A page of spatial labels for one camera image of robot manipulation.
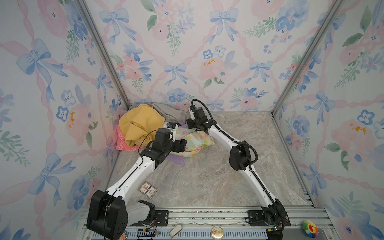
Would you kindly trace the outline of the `purple cloth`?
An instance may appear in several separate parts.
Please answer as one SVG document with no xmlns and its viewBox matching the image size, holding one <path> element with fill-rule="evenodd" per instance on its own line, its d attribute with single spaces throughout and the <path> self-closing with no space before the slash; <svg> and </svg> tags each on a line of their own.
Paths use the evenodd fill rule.
<svg viewBox="0 0 384 240">
<path fill-rule="evenodd" d="M 168 160 L 170 162 L 173 162 L 173 163 L 176 163 L 179 166 L 181 166 L 182 168 L 185 166 L 184 157 L 182 157 L 182 156 L 178 156 L 178 155 L 174 155 L 174 154 L 169 154 L 166 157 L 166 160 Z"/>
</svg>

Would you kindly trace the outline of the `floral pastel cloth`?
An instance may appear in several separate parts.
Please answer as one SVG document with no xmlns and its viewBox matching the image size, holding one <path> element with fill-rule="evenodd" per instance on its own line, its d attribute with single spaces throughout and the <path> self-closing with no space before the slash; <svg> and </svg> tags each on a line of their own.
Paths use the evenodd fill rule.
<svg viewBox="0 0 384 240">
<path fill-rule="evenodd" d="M 176 139 L 186 140 L 187 145 L 184 152 L 171 152 L 171 154 L 184 158 L 194 157 L 202 149 L 215 145 L 212 136 L 202 131 L 196 131 L 196 129 L 178 128 L 176 131 Z"/>
</svg>

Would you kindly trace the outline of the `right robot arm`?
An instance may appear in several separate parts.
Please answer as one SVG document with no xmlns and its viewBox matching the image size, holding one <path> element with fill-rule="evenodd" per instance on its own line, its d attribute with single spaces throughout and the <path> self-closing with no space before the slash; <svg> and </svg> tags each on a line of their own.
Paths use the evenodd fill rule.
<svg viewBox="0 0 384 240">
<path fill-rule="evenodd" d="M 256 169 L 253 167 L 259 159 L 256 149 L 246 141 L 240 141 L 231 136 L 214 120 L 208 107 L 200 100 L 193 99 L 189 107 L 191 118 L 188 127 L 196 128 L 213 137 L 229 150 L 229 164 L 239 172 L 250 184 L 261 204 L 260 220 L 246 218 L 249 225 L 264 222 L 271 229 L 270 233 L 281 233 L 291 225 L 285 207 L 281 201 L 265 185 Z"/>
</svg>

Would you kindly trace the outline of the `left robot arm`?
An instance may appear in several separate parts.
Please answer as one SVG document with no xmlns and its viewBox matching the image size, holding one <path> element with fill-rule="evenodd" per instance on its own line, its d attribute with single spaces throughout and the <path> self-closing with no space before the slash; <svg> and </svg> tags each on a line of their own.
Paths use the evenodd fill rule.
<svg viewBox="0 0 384 240">
<path fill-rule="evenodd" d="M 187 140 L 176 139 L 171 129 L 155 130 L 155 139 L 140 152 L 138 160 L 115 184 L 106 191 L 96 191 L 87 217 L 87 229 L 105 239 L 117 240 L 126 227 L 142 223 L 152 225 L 155 221 L 155 206 L 147 201 L 128 205 L 140 184 L 172 153 L 186 150 Z"/>
</svg>

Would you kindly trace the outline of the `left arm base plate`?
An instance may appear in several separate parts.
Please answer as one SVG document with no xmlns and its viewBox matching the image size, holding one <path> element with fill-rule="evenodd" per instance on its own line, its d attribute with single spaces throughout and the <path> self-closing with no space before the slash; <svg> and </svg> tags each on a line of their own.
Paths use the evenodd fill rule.
<svg viewBox="0 0 384 240">
<path fill-rule="evenodd" d="M 168 210 L 155 210 L 155 213 L 146 220 L 133 223 L 129 227 L 166 227 L 169 222 L 169 213 Z"/>
</svg>

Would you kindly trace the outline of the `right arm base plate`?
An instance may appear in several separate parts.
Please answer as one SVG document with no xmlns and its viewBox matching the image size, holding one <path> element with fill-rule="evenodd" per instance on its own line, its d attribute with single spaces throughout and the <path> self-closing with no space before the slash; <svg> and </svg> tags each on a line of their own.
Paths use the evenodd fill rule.
<svg viewBox="0 0 384 240">
<path fill-rule="evenodd" d="M 252 227 L 279 228 L 283 226 L 291 226 L 291 222 L 288 216 L 281 218 L 279 214 L 274 216 L 273 214 L 264 212 L 262 210 L 247 211 L 245 222 Z"/>
</svg>

